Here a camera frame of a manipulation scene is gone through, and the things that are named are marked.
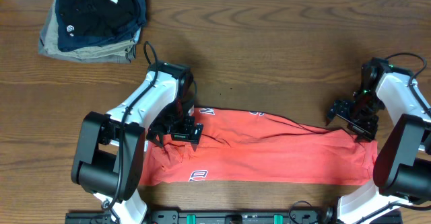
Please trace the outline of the red t-shirt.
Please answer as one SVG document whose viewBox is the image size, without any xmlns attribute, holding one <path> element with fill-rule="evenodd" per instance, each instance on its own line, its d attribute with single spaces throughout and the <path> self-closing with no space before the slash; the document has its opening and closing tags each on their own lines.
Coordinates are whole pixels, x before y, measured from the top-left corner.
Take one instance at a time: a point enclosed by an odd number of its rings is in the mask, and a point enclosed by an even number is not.
<svg viewBox="0 0 431 224">
<path fill-rule="evenodd" d="M 251 181 L 363 185 L 372 178 L 377 141 L 298 124 L 263 112 L 195 108 L 203 124 L 196 149 L 164 137 L 149 144 L 142 186 L 162 182 Z"/>
</svg>

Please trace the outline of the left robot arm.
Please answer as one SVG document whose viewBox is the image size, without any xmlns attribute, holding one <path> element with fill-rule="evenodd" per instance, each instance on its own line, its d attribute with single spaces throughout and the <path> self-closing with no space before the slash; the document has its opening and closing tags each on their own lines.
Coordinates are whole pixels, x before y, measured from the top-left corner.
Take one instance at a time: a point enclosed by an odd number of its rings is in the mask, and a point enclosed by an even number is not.
<svg viewBox="0 0 431 224">
<path fill-rule="evenodd" d="M 163 137 L 196 148 L 203 125 L 184 102 L 194 82 L 190 67 L 170 63 L 149 66 L 144 82 L 105 114 L 84 118 L 71 180 L 102 204 L 101 213 L 68 213 L 66 223 L 145 223 L 147 205 L 137 190 L 148 143 L 163 147 Z"/>
</svg>

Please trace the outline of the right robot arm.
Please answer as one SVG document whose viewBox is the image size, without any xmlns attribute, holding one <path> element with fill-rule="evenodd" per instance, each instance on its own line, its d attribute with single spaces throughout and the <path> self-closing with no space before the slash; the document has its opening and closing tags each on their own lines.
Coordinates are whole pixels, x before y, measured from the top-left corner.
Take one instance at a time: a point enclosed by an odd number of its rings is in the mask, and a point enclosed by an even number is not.
<svg viewBox="0 0 431 224">
<path fill-rule="evenodd" d="M 373 177 L 351 194 L 337 200 L 320 223 L 401 223 L 390 213 L 398 208 L 430 210 L 430 105 L 418 89 L 417 75 L 396 67 L 388 57 L 373 58 L 361 68 L 361 85 L 353 100 L 336 100 L 326 122 L 347 122 L 357 141 L 372 141 L 378 130 L 379 110 L 387 110 L 394 124 L 374 163 Z"/>
</svg>

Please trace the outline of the beige folded shirt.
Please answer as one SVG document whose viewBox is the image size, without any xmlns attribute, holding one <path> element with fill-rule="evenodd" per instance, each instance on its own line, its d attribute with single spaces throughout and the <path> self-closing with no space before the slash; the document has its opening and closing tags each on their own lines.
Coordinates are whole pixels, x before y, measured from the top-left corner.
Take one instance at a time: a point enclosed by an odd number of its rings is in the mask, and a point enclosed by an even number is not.
<svg viewBox="0 0 431 224">
<path fill-rule="evenodd" d="M 70 52 L 62 52 L 59 50 L 58 27 L 59 25 L 55 15 L 55 2 L 53 1 L 53 4 L 48 11 L 45 25 L 40 32 L 40 45 L 42 52 L 46 52 L 48 55 L 57 54 L 64 57 L 73 57 L 75 59 L 93 59 L 109 55 L 125 56 L 126 53 L 130 52 L 132 47 L 135 46 L 141 32 L 141 30 L 138 29 L 133 33 L 132 39 L 123 40 L 114 44 L 108 44 L 106 46 L 87 46 Z"/>
</svg>

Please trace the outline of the navy folded shirt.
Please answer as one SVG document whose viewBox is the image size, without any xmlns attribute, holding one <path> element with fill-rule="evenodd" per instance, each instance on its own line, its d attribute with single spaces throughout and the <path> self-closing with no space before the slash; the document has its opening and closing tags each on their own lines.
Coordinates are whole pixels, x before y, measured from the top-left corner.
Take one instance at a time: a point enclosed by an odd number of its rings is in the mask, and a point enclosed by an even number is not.
<svg viewBox="0 0 431 224">
<path fill-rule="evenodd" d="M 138 29 L 141 29 L 146 24 L 146 4 L 145 0 L 134 0 L 137 15 L 129 22 L 126 26 L 123 26 L 119 33 L 111 37 L 97 37 L 97 36 L 70 36 L 65 31 L 65 25 L 59 21 L 57 15 L 58 9 L 56 6 L 58 2 L 55 2 L 55 15 L 57 17 L 58 33 L 59 33 L 59 50 L 62 52 L 70 52 L 72 50 L 83 48 L 87 46 L 106 46 L 108 44 L 114 44 L 123 40 L 132 39 L 133 33 Z"/>
</svg>

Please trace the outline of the black folded shirt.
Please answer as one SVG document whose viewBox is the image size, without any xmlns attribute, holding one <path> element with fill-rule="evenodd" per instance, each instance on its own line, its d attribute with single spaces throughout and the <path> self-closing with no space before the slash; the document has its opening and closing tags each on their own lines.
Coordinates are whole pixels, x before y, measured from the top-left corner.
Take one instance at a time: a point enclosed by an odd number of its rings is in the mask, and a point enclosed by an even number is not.
<svg viewBox="0 0 431 224">
<path fill-rule="evenodd" d="M 57 15 L 70 36 L 111 37 L 137 15 L 134 0 L 57 0 Z"/>
</svg>

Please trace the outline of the grey folded shirt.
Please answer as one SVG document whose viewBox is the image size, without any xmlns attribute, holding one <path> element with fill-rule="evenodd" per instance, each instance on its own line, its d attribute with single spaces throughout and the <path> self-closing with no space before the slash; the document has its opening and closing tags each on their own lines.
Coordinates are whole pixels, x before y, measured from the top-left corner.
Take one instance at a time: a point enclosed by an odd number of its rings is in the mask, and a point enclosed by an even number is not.
<svg viewBox="0 0 431 224">
<path fill-rule="evenodd" d="M 93 59 L 75 59 L 73 57 L 64 57 L 61 55 L 48 55 L 46 52 L 42 52 L 41 45 L 40 45 L 40 36 L 38 41 L 38 53 L 50 57 L 53 59 L 59 59 L 64 61 L 71 61 L 76 63 L 119 63 L 119 64 L 127 64 L 130 63 L 133 59 L 136 58 L 136 44 L 132 47 L 130 52 L 127 52 L 125 56 L 116 56 L 116 55 L 109 55 L 106 57 L 98 57 Z"/>
</svg>

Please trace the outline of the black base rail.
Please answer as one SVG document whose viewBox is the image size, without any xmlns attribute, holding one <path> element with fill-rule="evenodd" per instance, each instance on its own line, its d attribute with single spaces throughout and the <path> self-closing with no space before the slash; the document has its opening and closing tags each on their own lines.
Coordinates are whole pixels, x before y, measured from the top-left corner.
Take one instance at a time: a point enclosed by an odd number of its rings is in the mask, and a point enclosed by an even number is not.
<svg viewBox="0 0 431 224">
<path fill-rule="evenodd" d="M 108 214 L 102 213 L 67 213 L 66 224 L 115 223 Z M 290 213 L 210 213 L 210 212 L 178 212 L 154 211 L 144 217 L 141 223 L 149 224 L 288 224 L 288 223 L 336 223 L 326 222 L 322 214 L 312 210 L 294 210 Z M 391 211 L 370 223 L 402 224 L 400 211 Z"/>
</svg>

